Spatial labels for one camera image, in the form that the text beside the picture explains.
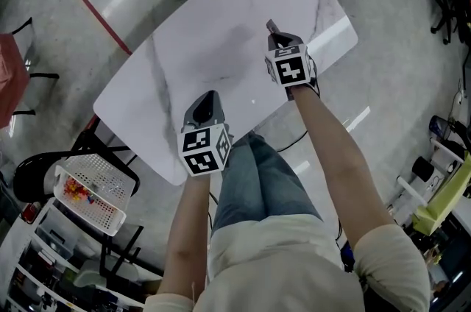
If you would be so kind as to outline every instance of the jeans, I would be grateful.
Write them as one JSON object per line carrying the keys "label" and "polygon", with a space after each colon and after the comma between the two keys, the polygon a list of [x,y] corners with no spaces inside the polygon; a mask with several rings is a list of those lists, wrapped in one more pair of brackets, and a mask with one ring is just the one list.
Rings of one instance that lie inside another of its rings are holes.
{"label": "jeans", "polygon": [[222,178],[211,235],[268,216],[311,214],[321,219],[291,167],[253,132],[234,144]]}

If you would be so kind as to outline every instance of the white marble table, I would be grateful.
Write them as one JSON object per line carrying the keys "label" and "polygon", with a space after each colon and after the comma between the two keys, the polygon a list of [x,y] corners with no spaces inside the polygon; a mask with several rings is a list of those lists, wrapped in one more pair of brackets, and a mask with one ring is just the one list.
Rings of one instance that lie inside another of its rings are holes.
{"label": "white marble table", "polygon": [[235,141],[287,101],[263,61],[269,19],[308,43],[319,73],[358,41],[337,0],[189,0],[111,79],[95,113],[158,174],[182,183],[176,134],[198,96],[219,92]]}

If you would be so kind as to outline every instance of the white basket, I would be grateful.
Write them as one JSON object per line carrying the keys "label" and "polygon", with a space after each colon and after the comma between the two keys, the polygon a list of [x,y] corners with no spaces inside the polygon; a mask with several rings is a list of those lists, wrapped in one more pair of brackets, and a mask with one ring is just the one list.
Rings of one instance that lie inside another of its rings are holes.
{"label": "white basket", "polygon": [[[127,204],[130,201],[135,181],[119,171],[96,154],[70,157],[55,170],[58,181],[54,195],[67,208],[98,230],[114,236],[126,219]],[[94,203],[88,200],[74,200],[65,193],[68,177],[87,188]]]}

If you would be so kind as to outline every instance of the black and white marker cube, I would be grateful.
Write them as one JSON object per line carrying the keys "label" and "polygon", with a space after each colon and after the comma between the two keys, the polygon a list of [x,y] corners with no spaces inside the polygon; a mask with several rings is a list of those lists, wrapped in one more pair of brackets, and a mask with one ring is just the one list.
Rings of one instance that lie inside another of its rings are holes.
{"label": "black and white marker cube", "polygon": [[265,62],[272,79],[284,87],[311,80],[311,65],[305,44],[271,50]]}
{"label": "black and white marker cube", "polygon": [[224,169],[231,147],[224,124],[184,132],[177,140],[178,154],[191,176]]}

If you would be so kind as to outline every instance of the forearm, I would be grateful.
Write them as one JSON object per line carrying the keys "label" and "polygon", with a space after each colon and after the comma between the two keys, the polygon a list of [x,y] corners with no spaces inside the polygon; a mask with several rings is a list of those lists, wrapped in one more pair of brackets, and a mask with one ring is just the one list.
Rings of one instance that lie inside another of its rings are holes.
{"label": "forearm", "polygon": [[210,176],[189,177],[171,224],[165,272],[158,293],[195,301],[205,288]]}
{"label": "forearm", "polygon": [[291,89],[325,174],[327,187],[352,247],[367,232],[394,223],[356,142],[316,94]]}

